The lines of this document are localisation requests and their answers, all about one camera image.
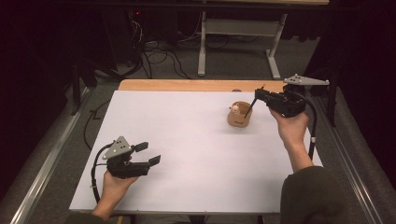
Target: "wrist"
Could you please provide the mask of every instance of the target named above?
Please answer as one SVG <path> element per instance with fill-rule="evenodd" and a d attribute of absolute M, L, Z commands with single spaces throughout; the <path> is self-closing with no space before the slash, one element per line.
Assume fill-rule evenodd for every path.
<path fill-rule="evenodd" d="M 285 146 L 285 149 L 289 153 L 295 153 L 295 152 L 304 152 L 304 153 L 306 153 L 306 148 L 305 148 L 304 142 L 301 142 L 301 143 L 285 143 L 284 146 Z"/>
<path fill-rule="evenodd" d="M 116 207 L 116 203 L 112 201 L 108 201 L 102 198 L 99 203 L 92 210 L 92 214 L 101 218 L 103 221 L 107 221 L 111 214 L 113 213 L 114 208 Z"/>

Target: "gray metal bracket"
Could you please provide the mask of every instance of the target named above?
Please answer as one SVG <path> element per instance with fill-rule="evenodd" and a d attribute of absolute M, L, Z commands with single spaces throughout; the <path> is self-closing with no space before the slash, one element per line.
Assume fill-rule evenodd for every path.
<path fill-rule="evenodd" d="M 131 150 L 131 146 L 128 144 L 126 139 L 123 136 L 120 136 L 105 153 L 103 160 L 108 160 Z"/>
<path fill-rule="evenodd" d="M 297 86 L 327 86 L 330 84 L 329 80 L 323 81 L 311 77 L 300 77 L 297 74 L 292 77 L 285 78 L 283 82 Z"/>

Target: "wire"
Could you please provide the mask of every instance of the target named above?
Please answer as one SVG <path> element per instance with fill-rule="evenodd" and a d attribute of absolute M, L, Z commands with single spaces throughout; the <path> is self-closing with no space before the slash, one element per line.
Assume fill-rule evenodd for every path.
<path fill-rule="evenodd" d="M 177 55 L 176 55 L 172 50 L 164 50 L 164 49 L 161 49 L 161 48 L 159 47 L 159 45 L 160 45 L 160 44 L 158 44 L 158 45 L 157 45 L 155 48 L 153 48 L 153 49 L 147 50 L 148 52 L 151 52 L 149 55 L 147 55 L 148 63 L 151 63 L 151 64 L 159 64 L 159 63 L 165 62 L 166 59 L 170 58 L 170 59 L 172 60 L 174 70 L 175 70 L 175 72 L 176 72 L 176 74 L 177 74 L 178 76 L 183 77 L 183 78 L 186 78 L 186 79 L 192 79 L 191 77 L 189 77 L 189 75 L 187 75 L 187 74 L 183 71 L 183 68 L 182 68 L 182 65 L 181 65 L 181 61 L 180 61 L 180 59 L 177 57 Z M 155 54 L 163 54 L 164 57 L 163 57 L 160 61 L 158 61 L 158 62 L 151 62 L 151 61 L 149 60 L 149 58 L 150 58 L 151 56 L 155 55 Z"/>
<path fill-rule="evenodd" d="M 101 75 L 95 73 L 95 75 L 96 75 L 97 77 L 100 77 L 100 78 L 103 78 L 103 79 L 112 79 L 112 78 L 115 78 L 115 79 L 118 80 L 118 81 L 123 81 L 127 76 L 129 76 L 129 75 L 131 75 L 131 74 L 137 72 L 137 71 L 141 68 L 141 66 L 142 66 L 142 64 L 143 64 L 143 60 L 142 60 L 142 58 L 140 57 L 140 58 L 137 59 L 136 63 L 134 64 L 134 68 L 132 68 L 131 70 L 127 71 L 127 72 L 124 73 L 124 74 L 120 74 L 120 73 L 118 73 L 117 71 L 114 71 L 113 69 L 109 69 L 109 68 L 107 68 L 107 67 L 105 67 L 105 66 L 102 66 L 101 64 L 96 63 L 96 62 L 94 62 L 94 61 L 85 59 L 85 62 L 88 63 L 88 64 L 90 64 L 90 65 L 93 66 L 93 67 L 98 68 L 98 70 L 101 70 L 102 72 L 104 72 L 105 74 L 107 74 L 107 75 L 110 76 L 110 77 L 101 76 Z"/>
<path fill-rule="evenodd" d="M 256 41 L 264 38 L 264 36 L 257 35 L 257 36 L 254 36 L 251 40 L 243 40 L 243 39 L 235 38 L 237 36 L 240 36 L 240 35 L 232 35 L 232 36 L 230 36 L 230 39 L 235 42 L 251 43 L 251 42 L 256 42 Z"/>
<path fill-rule="evenodd" d="M 143 66 L 143 69 L 145 70 L 145 73 L 146 73 L 146 76 L 148 77 L 148 79 L 152 79 L 152 70 L 151 70 L 151 64 L 149 62 L 149 57 L 145 51 L 143 51 L 143 55 L 145 55 L 146 61 L 148 62 L 149 75 L 148 75 L 148 72 L 147 72 L 145 66 Z"/>
<path fill-rule="evenodd" d="M 135 37 L 135 35 L 136 35 L 136 33 L 137 33 L 137 28 L 139 28 L 139 33 L 140 33 L 140 35 L 139 35 L 139 40 L 138 40 L 137 43 L 136 43 L 136 45 L 138 45 L 138 44 L 140 44 L 140 42 L 142 41 L 143 29 L 142 29 L 142 27 L 140 26 L 140 24 L 137 23 L 136 21 L 132 21 L 132 24 L 134 25 L 134 34 L 133 34 L 133 36 L 132 36 L 132 43 L 133 43 L 133 45 L 134 45 L 134 37 Z"/>
<path fill-rule="evenodd" d="M 225 42 L 222 45 L 218 46 L 218 47 L 212 47 L 212 46 L 210 46 L 208 44 L 209 41 L 206 41 L 206 46 L 208 48 L 210 48 L 210 49 L 222 49 L 222 48 L 224 48 L 225 46 L 227 46 L 229 44 L 230 37 L 228 35 L 210 35 L 209 37 L 213 38 L 213 37 L 217 37 L 217 36 L 225 38 Z"/>
<path fill-rule="evenodd" d="M 87 146 L 87 148 L 88 148 L 90 151 L 92 150 L 92 147 L 90 146 L 90 144 L 88 143 L 88 140 L 87 140 L 87 127 L 88 127 L 88 124 L 90 123 L 90 121 L 91 121 L 92 119 L 100 119 L 100 118 L 97 118 L 97 117 L 96 117 L 98 110 L 99 110 L 100 108 L 102 108 L 104 105 L 108 104 L 109 102 L 110 102 L 110 100 L 107 100 L 107 101 L 105 101 L 104 103 L 102 103 L 101 105 L 99 105 L 98 107 L 96 107 L 96 109 L 90 110 L 90 112 L 91 112 L 90 117 L 89 117 L 89 118 L 87 119 L 87 121 L 85 122 L 84 132 L 83 132 L 83 138 L 84 138 L 85 146 Z"/>
<path fill-rule="evenodd" d="M 198 36 L 201 36 L 201 35 L 195 35 L 198 32 L 198 28 L 199 28 L 199 24 L 200 24 L 201 18 L 202 18 L 202 13 L 199 14 L 198 22 L 197 22 L 197 25 L 195 26 L 195 30 L 192 33 L 192 35 L 190 35 L 186 39 L 179 40 L 178 43 L 189 41 L 189 40 L 195 39 Z"/>
<path fill-rule="evenodd" d="M 157 44 L 157 46 L 152 47 L 152 49 L 145 49 L 145 51 L 152 51 L 152 50 L 158 49 L 159 46 L 160 46 L 160 42 L 159 42 L 159 41 L 156 41 L 156 40 L 155 40 L 155 41 L 146 42 L 146 43 L 145 43 L 145 46 L 146 46 L 146 45 L 150 45 L 150 44 Z"/>
<path fill-rule="evenodd" d="M 178 43 L 183 45 L 183 46 L 187 46 L 187 47 L 198 46 L 198 45 L 200 45 L 201 40 L 199 40 L 199 39 L 197 40 L 197 38 L 200 37 L 200 36 L 201 35 L 197 35 L 197 36 L 192 37 L 190 39 L 185 39 L 185 40 L 179 41 Z M 186 44 L 187 42 L 192 41 L 192 40 L 195 40 L 194 42 L 192 42 L 192 44 Z"/>
<path fill-rule="evenodd" d="M 308 149 L 308 155 L 309 155 L 309 158 L 312 160 L 314 157 L 315 142 L 316 142 L 316 128 L 317 128 L 317 122 L 318 122 L 317 110 L 315 109 L 314 105 L 307 98 L 305 98 L 302 94 L 295 92 L 295 91 L 288 91 L 288 93 L 291 93 L 298 97 L 301 97 L 303 100 L 306 101 L 306 103 L 309 105 L 309 107 L 311 107 L 312 114 L 314 116 L 314 120 L 312 123 L 311 139 L 310 139 L 310 144 L 309 144 L 309 149 Z"/>
<path fill-rule="evenodd" d="M 113 143 L 110 143 L 110 144 L 108 144 L 108 145 L 105 145 L 104 147 L 102 147 L 102 148 L 98 151 L 98 153 L 96 154 L 96 157 L 95 157 L 95 161 L 93 162 L 93 167 L 92 167 L 92 169 L 91 169 L 91 183 L 92 183 L 92 184 L 91 184 L 91 188 L 92 188 L 92 191 L 93 191 L 93 196 L 95 197 L 95 200 L 96 200 L 97 203 L 99 203 L 99 200 L 100 200 L 99 191 L 98 191 L 98 188 L 97 188 L 97 185 L 96 185 L 96 178 L 95 178 L 95 172 L 96 172 L 97 162 L 98 162 L 98 160 L 99 160 L 100 154 L 101 154 L 105 149 L 111 147 L 111 146 L 113 145 Z"/>

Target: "white desk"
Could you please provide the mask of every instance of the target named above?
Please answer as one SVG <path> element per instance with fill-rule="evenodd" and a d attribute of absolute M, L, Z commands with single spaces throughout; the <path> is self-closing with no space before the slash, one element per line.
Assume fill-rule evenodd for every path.
<path fill-rule="evenodd" d="M 220 82 L 207 83 L 210 86 Z M 292 170 L 276 121 L 264 102 L 257 102 L 246 128 L 227 123 L 231 103 L 251 102 L 253 98 L 253 92 L 116 91 L 70 209 L 91 211 L 95 207 L 90 188 L 94 157 L 101 147 L 123 135 L 132 145 L 149 143 L 148 149 L 132 155 L 133 161 L 146 161 L 157 155 L 162 155 L 162 160 L 132 185 L 117 206 L 117 213 L 279 212 L 283 180 Z M 318 153 L 314 162 L 321 165 Z M 99 166 L 96 170 L 100 193 L 105 169 Z"/>
<path fill-rule="evenodd" d="M 211 2 L 245 2 L 263 4 L 283 4 L 283 5 L 328 5 L 329 0 L 207 0 Z M 277 69 L 275 53 L 280 37 L 285 26 L 288 14 L 282 14 L 278 21 L 240 21 L 224 19 L 208 19 L 206 12 L 202 12 L 201 22 L 201 47 L 198 59 L 198 76 L 205 76 L 206 64 L 206 34 L 218 35 L 256 35 L 273 38 L 273 45 L 266 49 L 266 58 L 270 65 L 273 79 L 280 79 Z"/>

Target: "desk leg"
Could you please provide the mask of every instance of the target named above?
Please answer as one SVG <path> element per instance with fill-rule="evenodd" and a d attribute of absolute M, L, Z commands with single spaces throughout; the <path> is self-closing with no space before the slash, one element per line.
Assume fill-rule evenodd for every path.
<path fill-rule="evenodd" d="M 202 26 L 202 28 L 201 28 L 201 48 L 199 50 L 198 77 L 204 77 L 205 76 L 205 64 L 206 64 L 206 48 L 205 48 L 206 12 L 204 12 L 204 11 L 202 12 L 201 26 Z"/>
<path fill-rule="evenodd" d="M 205 224 L 205 216 L 189 216 L 191 224 Z"/>
<path fill-rule="evenodd" d="M 130 223 L 136 224 L 136 215 L 129 215 Z"/>
<path fill-rule="evenodd" d="M 279 70 L 277 70 L 276 61 L 275 61 L 274 56 L 275 56 L 277 45 L 279 44 L 280 36 L 282 35 L 282 32 L 283 32 L 283 27 L 285 26 L 285 21 L 286 21 L 287 17 L 288 17 L 288 14 L 282 14 L 282 16 L 280 18 L 279 25 L 276 30 L 275 37 L 274 37 L 273 47 L 266 51 L 267 59 L 268 59 L 268 63 L 270 64 L 270 69 L 271 69 L 271 73 L 273 75 L 273 79 L 280 79 Z"/>

